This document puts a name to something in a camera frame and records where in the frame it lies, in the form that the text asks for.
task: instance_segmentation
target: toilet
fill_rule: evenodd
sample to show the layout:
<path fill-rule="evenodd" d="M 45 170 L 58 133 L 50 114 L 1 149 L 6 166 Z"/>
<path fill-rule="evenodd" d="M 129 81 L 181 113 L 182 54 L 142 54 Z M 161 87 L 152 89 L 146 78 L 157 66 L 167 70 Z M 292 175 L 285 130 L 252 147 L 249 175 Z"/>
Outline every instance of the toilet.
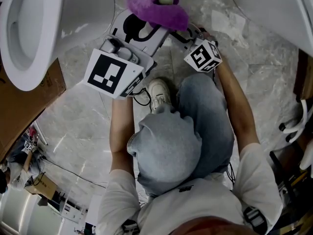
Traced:
<path fill-rule="evenodd" d="M 22 91 L 36 88 L 65 51 L 103 35 L 114 17 L 114 0 L 1 1 L 2 62 Z"/>

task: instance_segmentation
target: floor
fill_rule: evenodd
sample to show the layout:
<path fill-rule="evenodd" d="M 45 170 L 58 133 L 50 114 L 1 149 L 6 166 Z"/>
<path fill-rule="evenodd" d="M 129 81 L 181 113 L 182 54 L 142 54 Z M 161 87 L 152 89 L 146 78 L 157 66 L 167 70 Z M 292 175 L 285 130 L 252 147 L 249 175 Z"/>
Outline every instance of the floor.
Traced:
<path fill-rule="evenodd" d="M 269 152 L 285 146 L 285 136 L 278 130 L 280 122 L 294 116 L 297 105 L 292 94 L 297 48 L 278 35 L 244 17 L 233 0 L 180 0 L 192 22 L 202 24 L 219 41 L 225 55 L 251 104 L 260 142 Z M 115 16 L 125 9 L 125 0 L 115 0 Z M 81 80 L 94 48 L 104 36 L 75 47 L 59 57 L 66 92 L 38 118 L 48 146 L 47 156 L 55 163 L 80 176 L 106 186 L 111 166 L 109 128 L 111 99 L 83 85 Z M 158 66 L 144 81 L 162 76 L 175 86 L 194 73 L 183 60 L 182 52 L 167 42 L 156 53 Z M 134 103 L 135 123 L 149 113 L 149 107 Z M 232 164 L 238 166 L 238 149 L 234 146 Z M 86 207 L 92 194 L 104 189 L 83 181 L 55 166 L 46 165 L 48 176 L 71 198 Z M 143 189 L 137 186 L 142 202 Z"/>

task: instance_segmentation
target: white sneaker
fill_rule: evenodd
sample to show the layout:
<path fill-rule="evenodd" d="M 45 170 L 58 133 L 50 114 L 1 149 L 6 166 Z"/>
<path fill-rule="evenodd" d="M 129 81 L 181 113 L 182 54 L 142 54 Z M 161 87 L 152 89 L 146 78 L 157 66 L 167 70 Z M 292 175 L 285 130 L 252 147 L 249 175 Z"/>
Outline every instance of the white sneaker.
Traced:
<path fill-rule="evenodd" d="M 162 79 L 152 80 L 149 84 L 148 92 L 151 96 L 152 111 L 163 103 L 171 104 L 170 90 Z"/>

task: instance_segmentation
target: white toilet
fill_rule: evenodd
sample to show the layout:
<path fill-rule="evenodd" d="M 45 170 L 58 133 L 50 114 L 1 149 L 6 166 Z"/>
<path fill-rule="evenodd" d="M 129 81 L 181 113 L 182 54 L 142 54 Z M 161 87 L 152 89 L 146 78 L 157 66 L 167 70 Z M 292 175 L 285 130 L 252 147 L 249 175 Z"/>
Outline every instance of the white toilet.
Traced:
<path fill-rule="evenodd" d="M 62 53 L 103 35 L 114 0 L 2 0 L 0 51 L 11 82 L 36 88 Z"/>

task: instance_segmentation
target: purple sponge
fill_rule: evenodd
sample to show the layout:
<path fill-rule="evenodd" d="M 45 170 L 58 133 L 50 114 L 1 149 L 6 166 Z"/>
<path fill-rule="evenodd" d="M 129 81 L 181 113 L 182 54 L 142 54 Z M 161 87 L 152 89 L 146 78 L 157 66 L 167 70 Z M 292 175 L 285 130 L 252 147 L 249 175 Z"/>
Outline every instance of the purple sponge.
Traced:
<path fill-rule="evenodd" d="M 188 15 L 174 0 L 174 5 L 160 5 L 158 0 L 127 0 L 127 6 L 139 19 L 172 30 L 186 31 Z"/>

